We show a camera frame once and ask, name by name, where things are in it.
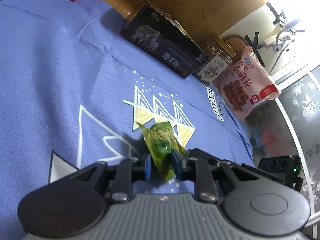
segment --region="wrapped candy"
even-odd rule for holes
[[[189,153],[182,147],[169,121],[157,122],[150,128],[137,123],[142,131],[144,141],[150,151],[152,160],[165,181],[172,179],[175,174],[170,164],[170,152],[178,149],[186,158]]]

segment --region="blue fabric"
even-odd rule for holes
[[[187,149],[253,165],[246,131],[206,87],[183,79],[120,35],[124,19],[97,0],[0,1],[0,239],[24,232],[16,209],[48,183],[51,152],[79,169],[145,150],[134,121],[170,119]],[[135,192],[193,192],[158,176]]]

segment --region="black box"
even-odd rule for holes
[[[128,18],[121,35],[183,78],[209,62],[195,40],[150,0],[143,0]]]

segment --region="power strip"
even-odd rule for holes
[[[283,32],[280,34],[279,37],[279,44],[276,45],[276,37],[277,35],[273,35],[269,38],[266,38],[263,41],[263,47],[266,49],[273,48],[274,52],[279,52],[282,50],[282,44],[284,44],[286,41],[290,41],[292,39],[292,35],[288,32]]]

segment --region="white cable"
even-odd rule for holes
[[[280,37],[281,33],[287,32],[287,31],[288,30],[286,30],[286,29],[282,29],[281,31],[278,32],[277,37],[276,37],[276,45],[279,44],[279,37]]]
[[[289,41],[289,43],[283,48],[283,50],[281,50],[281,52],[280,52],[280,54],[279,54],[279,56],[278,56],[278,58],[276,59],[276,62],[273,64],[273,66],[272,66],[272,68],[271,68],[271,70],[269,71],[269,75],[270,75],[270,73],[274,70],[274,68],[276,67],[276,65],[277,65],[277,63],[278,63],[278,61],[279,61],[279,59],[280,59],[280,57],[281,57],[281,55],[282,55],[282,53],[287,49],[287,47],[289,46],[289,44],[292,42],[292,41],[294,41],[294,39],[293,40],[291,40],[291,41]]]

